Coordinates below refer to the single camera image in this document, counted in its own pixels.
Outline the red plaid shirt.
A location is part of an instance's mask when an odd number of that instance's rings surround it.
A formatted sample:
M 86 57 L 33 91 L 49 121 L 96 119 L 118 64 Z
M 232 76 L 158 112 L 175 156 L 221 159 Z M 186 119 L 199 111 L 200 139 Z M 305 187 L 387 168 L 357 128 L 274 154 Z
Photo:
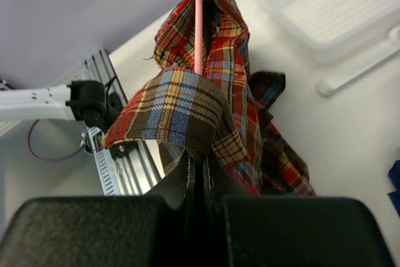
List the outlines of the red plaid shirt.
M 285 74 L 250 70 L 250 33 L 235 0 L 204 1 L 203 72 L 196 74 L 194 5 L 182 0 L 159 28 L 160 72 L 128 101 L 103 146 L 156 140 L 165 173 L 184 151 L 197 160 L 213 153 L 253 194 L 314 195 L 308 167 L 269 112 L 285 90 Z

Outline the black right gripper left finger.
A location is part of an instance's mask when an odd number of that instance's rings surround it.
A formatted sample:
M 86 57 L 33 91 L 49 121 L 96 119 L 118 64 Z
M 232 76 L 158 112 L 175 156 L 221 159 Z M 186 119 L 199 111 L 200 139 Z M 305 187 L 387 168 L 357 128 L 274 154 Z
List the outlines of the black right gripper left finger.
M 183 221 L 162 192 L 184 194 L 188 161 L 144 196 L 33 198 L 1 241 L 2 266 L 189 266 Z

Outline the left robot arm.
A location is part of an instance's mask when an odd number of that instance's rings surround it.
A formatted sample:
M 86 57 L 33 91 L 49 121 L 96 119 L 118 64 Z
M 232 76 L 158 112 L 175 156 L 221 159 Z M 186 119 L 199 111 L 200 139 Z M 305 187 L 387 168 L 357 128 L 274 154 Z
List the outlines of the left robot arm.
M 72 81 L 42 89 L 1 91 L 1 121 L 60 119 L 107 130 L 106 89 L 97 81 Z

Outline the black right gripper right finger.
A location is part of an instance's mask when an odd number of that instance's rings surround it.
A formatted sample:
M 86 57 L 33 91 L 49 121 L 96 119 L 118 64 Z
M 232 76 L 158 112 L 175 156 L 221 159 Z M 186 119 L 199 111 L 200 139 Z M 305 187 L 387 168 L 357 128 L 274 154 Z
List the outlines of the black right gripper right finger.
M 393 266 L 370 210 L 351 198 L 253 196 L 210 156 L 199 167 L 201 266 Z

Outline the pink wire hanger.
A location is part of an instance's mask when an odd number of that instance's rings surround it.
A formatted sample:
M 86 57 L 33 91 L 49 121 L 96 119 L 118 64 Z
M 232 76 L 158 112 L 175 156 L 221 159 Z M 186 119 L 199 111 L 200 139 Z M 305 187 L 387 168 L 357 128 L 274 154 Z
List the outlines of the pink wire hanger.
M 203 71 L 203 0 L 194 0 L 194 72 L 202 75 Z

